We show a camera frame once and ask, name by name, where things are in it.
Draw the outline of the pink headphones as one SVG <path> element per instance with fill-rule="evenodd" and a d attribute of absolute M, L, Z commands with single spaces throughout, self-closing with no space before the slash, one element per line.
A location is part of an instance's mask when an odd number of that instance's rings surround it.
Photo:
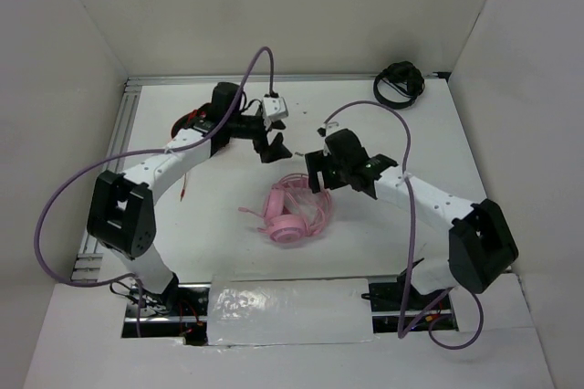
<path fill-rule="evenodd" d="M 292 244 L 320 234 L 332 217 L 329 191 L 313 193 L 308 175 L 291 173 L 272 184 L 260 212 L 239 207 L 238 211 L 259 217 L 257 229 L 277 244 Z"/>

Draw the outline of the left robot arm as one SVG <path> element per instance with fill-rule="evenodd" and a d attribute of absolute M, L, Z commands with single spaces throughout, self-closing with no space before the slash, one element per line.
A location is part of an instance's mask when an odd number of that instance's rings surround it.
<path fill-rule="evenodd" d="M 238 85 L 218 83 L 210 102 L 173 125 L 172 138 L 162 152 L 151 153 L 120 173 L 104 171 L 96 180 L 87 230 L 141 282 L 149 306 L 161 315 L 173 313 L 181 295 L 177 275 L 154 246 L 154 208 L 162 195 L 232 139 L 251 141 L 262 163 L 292 155 L 281 133 L 288 115 L 286 101 L 269 92 L 256 113 L 246 115 L 243 96 Z"/>

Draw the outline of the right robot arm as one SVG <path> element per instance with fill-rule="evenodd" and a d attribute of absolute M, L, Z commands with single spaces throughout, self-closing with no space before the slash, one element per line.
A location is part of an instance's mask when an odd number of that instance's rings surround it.
<path fill-rule="evenodd" d="M 306 154 L 312 192 L 349 186 L 413 215 L 446 235 L 444 258 L 409 259 L 408 280 L 398 287 L 402 305 L 420 308 L 433 293 L 461 287 L 484 293 L 518 258 L 519 252 L 503 210 L 496 202 L 480 203 L 448 194 L 406 172 L 383 154 L 368 155 L 357 135 L 342 129 L 326 137 L 321 150 Z"/>

